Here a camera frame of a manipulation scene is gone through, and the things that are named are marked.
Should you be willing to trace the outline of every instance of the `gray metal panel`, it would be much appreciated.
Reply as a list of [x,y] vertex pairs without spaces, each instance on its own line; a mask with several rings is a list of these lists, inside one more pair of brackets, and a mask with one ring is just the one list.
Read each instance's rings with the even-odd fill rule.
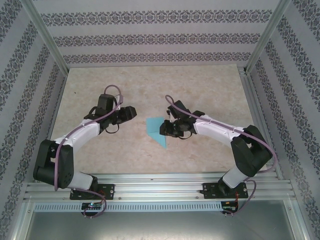
[[34,212],[27,240],[290,240],[283,201],[255,201],[234,217],[219,212]]

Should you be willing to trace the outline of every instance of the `enclosure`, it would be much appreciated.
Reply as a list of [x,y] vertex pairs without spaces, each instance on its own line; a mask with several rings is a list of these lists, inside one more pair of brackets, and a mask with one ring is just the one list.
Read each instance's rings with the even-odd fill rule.
[[[319,0],[0,6],[0,239],[320,239]],[[78,126],[110,84],[137,116],[74,156],[78,171],[115,186],[104,215],[84,219],[83,201],[33,170],[40,143]],[[235,165],[229,147],[199,135],[163,147],[147,134],[148,118],[169,119],[166,94],[255,125],[276,152],[256,191],[246,183],[253,198],[239,215],[220,213],[234,198],[200,192]]]

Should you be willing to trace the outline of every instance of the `wall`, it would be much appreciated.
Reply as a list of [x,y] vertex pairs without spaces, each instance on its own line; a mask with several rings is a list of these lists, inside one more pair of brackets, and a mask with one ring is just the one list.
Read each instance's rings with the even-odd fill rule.
[[0,0],[0,240],[32,181],[65,77],[18,0]]
[[286,179],[320,239],[320,0],[293,0],[251,78]]
[[279,0],[35,0],[74,67],[238,64]]

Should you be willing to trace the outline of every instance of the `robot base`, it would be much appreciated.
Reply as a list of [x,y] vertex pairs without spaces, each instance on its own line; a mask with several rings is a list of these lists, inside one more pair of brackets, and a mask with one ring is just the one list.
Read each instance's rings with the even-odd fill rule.
[[[105,200],[113,200],[115,195],[115,185],[98,184],[96,192],[104,196]],[[84,191],[71,190],[70,200],[101,200],[101,197]]]
[[238,194],[238,199],[247,199],[248,191],[244,182],[241,182],[237,187],[230,188],[227,194],[223,194],[219,190],[219,184],[217,182],[205,182],[202,184],[203,190],[200,191],[203,194],[204,199],[234,199]]

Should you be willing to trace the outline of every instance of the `beige surface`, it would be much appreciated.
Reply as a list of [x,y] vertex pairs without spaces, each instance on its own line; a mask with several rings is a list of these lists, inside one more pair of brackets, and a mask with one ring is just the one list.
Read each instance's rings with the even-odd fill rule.
[[[247,127],[252,118],[236,65],[72,68],[69,72],[51,139],[76,127],[96,106],[105,86],[118,85],[125,106],[137,116],[91,139],[74,164],[86,173],[221,172],[234,165],[230,148],[203,135],[188,140],[166,137],[164,149],[146,133],[146,118],[165,117],[165,95],[181,100],[219,121]],[[108,92],[116,95],[115,89]]]

